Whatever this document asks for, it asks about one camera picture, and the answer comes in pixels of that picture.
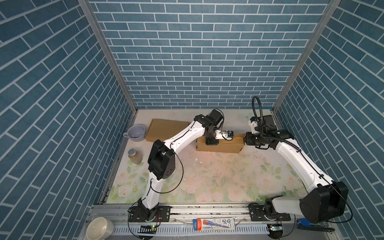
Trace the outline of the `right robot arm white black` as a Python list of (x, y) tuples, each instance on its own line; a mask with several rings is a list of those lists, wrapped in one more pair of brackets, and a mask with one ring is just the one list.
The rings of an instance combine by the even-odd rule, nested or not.
[(349, 206), (348, 187), (324, 173), (288, 130), (279, 130), (277, 126), (268, 124), (268, 120), (263, 117), (251, 117), (249, 125), (251, 131), (244, 137), (245, 144), (259, 150), (277, 151), (290, 164), (307, 190), (303, 198), (275, 196), (266, 199), (266, 218), (275, 220), (279, 215), (292, 214), (317, 224), (332, 221), (344, 214)]

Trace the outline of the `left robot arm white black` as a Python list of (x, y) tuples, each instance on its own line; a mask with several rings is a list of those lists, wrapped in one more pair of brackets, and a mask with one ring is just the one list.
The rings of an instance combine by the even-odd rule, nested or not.
[(211, 146), (219, 140), (229, 140), (233, 134), (223, 134), (224, 114), (219, 109), (213, 109), (208, 115), (197, 115), (194, 120), (175, 136), (165, 140), (156, 140), (148, 158), (149, 180), (144, 195), (138, 200), (139, 217), (151, 221), (157, 214), (159, 198), (163, 192), (165, 179), (176, 169), (178, 154), (190, 143), (200, 137), (205, 137)]

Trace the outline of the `brown cardboard box stack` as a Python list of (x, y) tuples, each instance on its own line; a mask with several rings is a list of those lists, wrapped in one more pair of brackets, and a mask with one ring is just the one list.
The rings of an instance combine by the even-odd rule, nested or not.
[(239, 154), (244, 148), (244, 137), (246, 134), (235, 134), (232, 141), (219, 140), (219, 143), (214, 146), (206, 145), (206, 138), (200, 137), (197, 139), (197, 151), (199, 152), (216, 152), (216, 153), (231, 153)]

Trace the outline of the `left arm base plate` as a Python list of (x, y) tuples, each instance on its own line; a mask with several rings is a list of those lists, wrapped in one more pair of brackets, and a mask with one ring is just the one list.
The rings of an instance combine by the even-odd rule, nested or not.
[(152, 210), (147, 210), (145, 207), (133, 206), (129, 210), (129, 222), (144, 223), (144, 222), (169, 222), (171, 214), (171, 206), (156, 206)]

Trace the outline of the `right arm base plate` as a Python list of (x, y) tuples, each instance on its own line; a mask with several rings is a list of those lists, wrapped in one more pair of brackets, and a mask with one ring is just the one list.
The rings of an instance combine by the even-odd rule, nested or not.
[(248, 209), (250, 212), (250, 217), (252, 222), (289, 222), (291, 221), (291, 216), (289, 214), (280, 214), (276, 213), (270, 209), (270, 207), (265, 207), (257, 203), (249, 204)]

